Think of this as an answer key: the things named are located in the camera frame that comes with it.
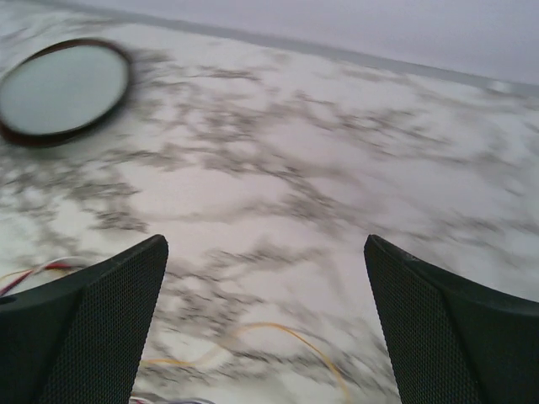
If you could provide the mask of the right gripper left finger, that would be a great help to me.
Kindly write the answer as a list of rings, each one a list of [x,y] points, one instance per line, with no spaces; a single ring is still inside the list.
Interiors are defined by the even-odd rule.
[[[1,299],[1,401],[127,403],[168,260],[149,237]]]

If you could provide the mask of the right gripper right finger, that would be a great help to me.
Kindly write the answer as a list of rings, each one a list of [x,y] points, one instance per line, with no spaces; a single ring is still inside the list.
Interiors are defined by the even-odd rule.
[[[536,403],[538,304],[370,235],[366,270],[403,403]]]

